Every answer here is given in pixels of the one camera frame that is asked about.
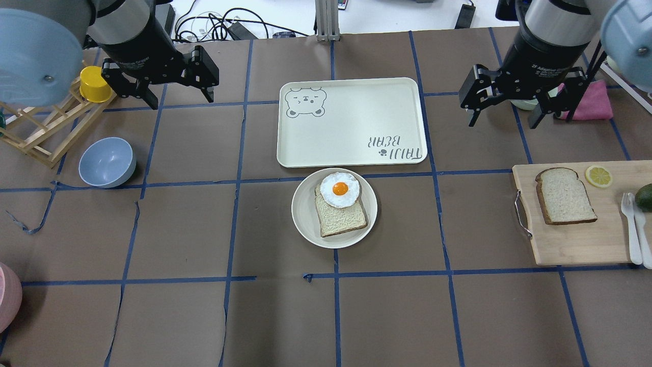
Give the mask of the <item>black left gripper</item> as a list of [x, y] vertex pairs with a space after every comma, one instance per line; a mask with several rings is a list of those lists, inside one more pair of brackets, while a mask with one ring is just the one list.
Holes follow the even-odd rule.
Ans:
[[[209, 103], [220, 83], [219, 68], [200, 45], [182, 54], [155, 16], [156, 1], [91, 1], [95, 22], [88, 35], [106, 53], [101, 77], [121, 98], [134, 97], [152, 110], [152, 84], [178, 82], [202, 91]], [[124, 75], [134, 78], [128, 80]]]

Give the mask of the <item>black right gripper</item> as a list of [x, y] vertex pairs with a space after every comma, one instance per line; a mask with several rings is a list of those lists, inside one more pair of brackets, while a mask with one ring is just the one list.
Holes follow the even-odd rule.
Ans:
[[[481, 111], [505, 99], [537, 105], [528, 118], [534, 129], [549, 114], [577, 109], [589, 79], [575, 62], [586, 48], [585, 1], [499, 1], [496, 18], [519, 22], [519, 30], [499, 70], [475, 64], [459, 89], [459, 106], [473, 127]], [[555, 97], [548, 94], [563, 84]]]

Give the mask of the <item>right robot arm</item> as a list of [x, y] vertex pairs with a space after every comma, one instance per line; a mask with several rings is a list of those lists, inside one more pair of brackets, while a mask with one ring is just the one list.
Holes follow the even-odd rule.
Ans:
[[519, 30], [498, 70], [473, 65], [459, 89], [470, 127], [506, 100], [536, 100], [530, 128], [549, 114], [571, 119], [607, 57], [650, 91], [650, 1], [500, 1], [495, 16]]

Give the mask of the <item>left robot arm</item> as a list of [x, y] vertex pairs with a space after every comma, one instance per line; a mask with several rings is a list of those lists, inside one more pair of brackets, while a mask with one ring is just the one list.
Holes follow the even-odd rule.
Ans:
[[90, 37], [106, 53], [101, 79], [121, 98], [156, 110], [149, 86], [177, 83], [208, 102], [219, 68], [199, 45], [181, 53], [155, 15], [158, 1], [2, 1], [1, 100], [43, 107], [59, 103], [82, 69]]

